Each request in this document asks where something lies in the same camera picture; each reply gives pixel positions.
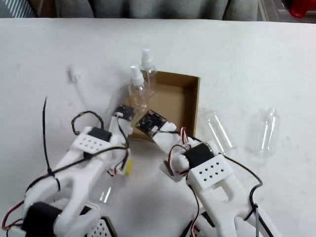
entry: wire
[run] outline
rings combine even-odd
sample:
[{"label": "wire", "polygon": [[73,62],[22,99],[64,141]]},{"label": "wire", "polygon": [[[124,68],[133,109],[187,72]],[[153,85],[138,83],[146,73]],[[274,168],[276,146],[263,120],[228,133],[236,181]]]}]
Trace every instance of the wire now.
[{"label": "wire", "polygon": [[[127,149],[127,147],[119,147],[119,146],[109,147],[109,148],[107,148],[107,149],[103,149],[103,150],[100,150],[100,151],[98,151],[98,152],[96,152],[96,153],[94,153],[94,154],[91,154],[91,155],[89,155],[89,156],[87,156],[87,157],[85,157],[85,158],[82,158],[82,159],[80,159],[80,160],[77,160],[77,161],[75,161],[75,162],[73,162],[73,163],[70,163],[70,164],[68,164],[68,165],[65,165],[65,166],[63,166],[63,167],[61,167],[61,168],[59,168],[59,169],[56,169],[56,170],[54,170],[52,173],[53,173],[53,174],[56,174],[56,173],[58,173],[58,172],[61,172],[61,171],[65,170],[65,169],[68,169],[68,168],[74,166],[74,165],[77,165],[77,164],[80,164],[80,163],[82,163],[82,162],[84,162],[84,161],[90,160],[90,159],[92,159],[93,157],[96,157],[96,156],[98,156],[99,154],[104,153],[104,152],[107,152],[107,151],[111,151],[111,150],[126,150],[126,149]],[[27,189],[26,189],[25,192],[27,192],[31,187],[33,187],[33,186],[34,186],[36,183],[38,183],[39,181],[41,181],[41,180],[43,180],[43,179],[45,179],[45,178],[47,178],[47,177],[49,177],[49,176],[50,176],[49,174],[46,174],[46,175],[43,175],[43,176],[37,178],[36,180],[34,180],[34,181],[27,187]]]},{"label": "wire", "polygon": [[83,111],[81,113],[79,113],[76,117],[73,118],[73,120],[71,120],[71,126],[72,126],[72,129],[73,129],[73,132],[75,135],[79,135],[80,132],[79,131],[76,131],[76,128],[75,128],[75,122],[78,118],[80,118],[81,116],[85,115],[85,114],[93,114],[94,116],[96,116],[98,118],[98,120],[100,121],[101,123],[101,129],[104,130],[104,121],[103,119],[97,115],[97,113],[91,111],[91,110],[88,110],[88,111]]},{"label": "wire", "polygon": [[196,217],[194,218],[194,220],[192,221],[192,224],[191,224],[191,235],[192,235],[192,237],[194,237],[195,235],[194,235],[194,232],[193,232],[193,228],[194,228],[194,226],[195,226],[195,224],[197,222],[198,216],[199,216],[199,202],[198,202],[198,197],[195,194],[195,192],[194,192],[193,188],[191,187],[191,185],[188,185],[188,186],[192,190],[192,193],[194,194],[194,197],[196,198],[196,201],[197,201],[197,215],[196,215]]},{"label": "wire", "polygon": [[172,153],[173,148],[175,148],[175,147],[181,147],[181,148],[183,148],[183,149],[186,150],[186,151],[188,150],[187,148],[185,148],[184,146],[179,145],[179,144],[173,145],[173,146],[171,147],[171,149],[170,149],[170,151],[169,151],[169,154],[168,154],[168,164],[169,164],[169,167],[170,167],[170,169],[171,169],[171,171],[172,171],[173,174],[174,174],[174,171],[173,171],[173,168],[172,168],[172,166],[171,166],[171,153]]},{"label": "wire", "polygon": [[[258,175],[256,175],[252,170],[250,170],[248,167],[244,166],[243,164],[237,162],[236,160],[222,154],[226,159],[230,160],[231,162],[239,165],[240,167],[244,168],[245,170],[247,170],[250,174],[252,174],[259,182],[259,184],[255,185],[251,190],[250,190],[250,193],[249,193],[249,202],[250,202],[250,205],[251,205],[251,211],[249,212],[249,214],[244,218],[244,221],[248,220],[249,217],[256,212],[257,208],[258,208],[258,205],[253,201],[253,194],[254,192],[256,191],[257,188],[263,186],[263,182],[262,180],[259,178]],[[267,232],[267,234],[269,235],[269,237],[274,237],[273,234],[271,233],[269,227],[266,225],[266,223],[264,222],[264,220],[262,219],[262,217],[260,216],[259,214],[259,221],[261,223],[261,225],[263,226],[263,228],[265,229],[265,231]]]},{"label": "wire", "polygon": [[252,170],[250,170],[248,167],[244,166],[243,164],[237,162],[236,160],[222,154],[226,159],[230,160],[231,162],[239,165],[240,167],[242,167],[243,169],[247,170],[250,174],[252,174],[259,182],[259,184],[255,185],[251,190],[250,190],[250,193],[249,193],[249,202],[250,202],[250,205],[252,207],[251,211],[249,212],[249,214],[244,218],[244,221],[246,221],[250,216],[251,214],[254,212],[255,208],[256,208],[256,204],[254,203],[253,201],[253,194],[254,192],[256,191],[257,188],[263,186],[263,182],[262,180],[259,178],[258,175],[256,175]]},{"label": "wire", "polygon": [[14,207],[12,207],[10,210],[8,210],[8,212],[6,213],[6,215],[4,216],[3,220],[2,220],[2,224],[1,224],[1,228],[4,230],[4,231],[8,231],[11,229],[12,226],[16,225],[16,223],[18,221],[20,221],[21,219],[11,223],[10,225],[6,226],[6,221],[9,217],[9,215],[16,209],[18,209],[22,204],[24,203],[24,200],[20,201],[18,204],[16,204]]},{"label": "wire", "polygon": [[[156,132],[160,132],[160,133],[170,133],[170,134],[178,134],[180,135],[180,131],[161,131],[161,130],[158,130]],[[194,136],[191,136],[191,135],[188,135],[188,137],[192,138],[193,140],[197,140],[198,142],[202,142],[200,139],[194,137]]]},{"label": "wire", "polygon": [[12,224],[8,225],[9,229],[6,230],[6,232],[5,232],[5,236],[6,236],[6,237],[9,236],[9,230],[11,230],[11,228],[12,228],[13,226],[19,226],[19,227],[22,226],[22,223],[21,223],[21,224],[17,224],[19,221],[23,221],[23,219],[20,218],[20,219],[14,221]]},{"label": "wire", "polygon": [[180,129],[180,136],[181,136],[181,140],[182,140],[183,145],[185,145],[189,142],[186,127],[182,127]]},{"label": "wire", "polygon": [[47,156],[47,148],[46,148],[46,122],[45,122],[46,103],[47,103],[47,97],[45,98],[44,106],[43,106],[43,111],[42,111],[42,133],[43,133],[44,155],[45,155],[45,160],[46,160],[46,164],[47,164],[47,173],[48,173],[49,175],[51,175],[51,176],[54,177],[54,179],[55,179],[56,182],[57,182],[58,191],[60,191],[60,182],[59,182],[59,180],[56,178],[56,176],[52,173],[52,170],[51,170],[51,168],[50,168],[49,161],[48,161],[48,156]]},{"label": "wire", "polygon": [[[125,145],[126,145],[126,147],[129,148],[128,138],[127,138],[126,134],[124,133],[124,131],[123,131],[123,129],[122,129],[120,123],[119,123],[119,117],[117,117],[117,118],[118,118],[118,128],[119,128],[119,131],[121,132],[121,134],[123,135],[123,137],[124,137],[124,139],[125,139]],[[121,167],[120,167],[121,170],[124,169],[124,167],[125,167],[125,165],[126,165],[126,162],[127,162],[127,159],[128,159],[128,150],[126,150],[125,157],[123,158],[122,162],[120,162],[120,163],[122,163],[122,165],[121,165]]]}]

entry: clear plastic cylinder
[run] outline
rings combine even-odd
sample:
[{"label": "clear plastic cylinder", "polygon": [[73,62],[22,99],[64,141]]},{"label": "clear plastic cylinder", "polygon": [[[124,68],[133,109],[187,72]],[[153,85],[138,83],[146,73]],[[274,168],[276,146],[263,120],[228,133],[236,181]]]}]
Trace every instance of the clear plastic cylinder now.
[{"label": "clear plastic cylinder", "polygon": [[201,112],[199,122],[204,141],[213,140],[220,153],[225,154],[236,147],[217,112],[213,110]]},{"label": "clear plastic cylinder", "polygon": [[251,119],[246,149],[260,157],[273,155],[277,149],[280,119],[275,108],[261,110]]}]

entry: yellow component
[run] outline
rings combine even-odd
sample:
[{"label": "yellow component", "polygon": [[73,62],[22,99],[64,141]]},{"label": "yellow component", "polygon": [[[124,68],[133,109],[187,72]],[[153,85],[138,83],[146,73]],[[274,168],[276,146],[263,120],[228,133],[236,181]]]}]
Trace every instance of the yellow component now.
[{"label": "yellow component", "polygon": [[129,176],[133,169],[133,160],[129,159],[126,165],[125,175]]}]

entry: robotic arm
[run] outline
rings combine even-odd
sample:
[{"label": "robotic arm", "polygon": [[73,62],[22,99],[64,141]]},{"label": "robotic arm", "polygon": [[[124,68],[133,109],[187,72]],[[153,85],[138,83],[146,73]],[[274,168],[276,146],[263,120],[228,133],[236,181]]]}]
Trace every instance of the robotic arm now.
[{"label": "robotic arm", "polygon": [[56,165],[53,175],[39,178],[27,190],[22,227],[12,232],[33,237],[95,236],[93,228],[101,213],[97,205],[88,201],[89,194],[105,172],[125,173],[130,159],[126,137],[132,133],[134,115],[133,108],[121,105],[114,112],[108,131],[86,127]]},{"label": "robotic arm", "polygon": [[[191,225],[187,236],[203,237],[281,237],[263,209],[257,208],[255,216],[246,222],[236,217],[245,218],[252,210],[249,194],[234,175],[226,156],[218,152],[213,141],[201,142],[196,138],[174,132],[175,125],[166,122],[153,136],[158,146],[168,154],[166,172],[172,179],[179,181],[186,176],[186,182],[202,203],[212,227],[202,215],[198,215]],[[228,200],[221,200],[215,191],[221,187]]]}]

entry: transparent plastic tube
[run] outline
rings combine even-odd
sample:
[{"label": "transparent plastic tube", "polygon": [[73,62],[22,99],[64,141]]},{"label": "transparent plastic tube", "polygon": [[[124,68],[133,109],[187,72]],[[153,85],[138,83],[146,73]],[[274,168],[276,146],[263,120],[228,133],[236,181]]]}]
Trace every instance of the transparent plastic tube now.
[{"label": "transparent plastic tube", "polygon": [[104,172],[93,186],[90,192],[90,199],[99,204],[112,205],[113,201],[123,186],[125,176],[117,175],[111,177]]},{"label": "transparent plastic tube", "polygon": [[273,155],[277,149],[279,122],[275,108],[257,113],[251,120],[246,149],[260,157]]},{"label": "transparent plastic tube", "polygon": [[204,141],[213,140],[220,153],[225,154],[227,151],[236,148],[225,125],[215,111],[201,112],[199,121]]}]

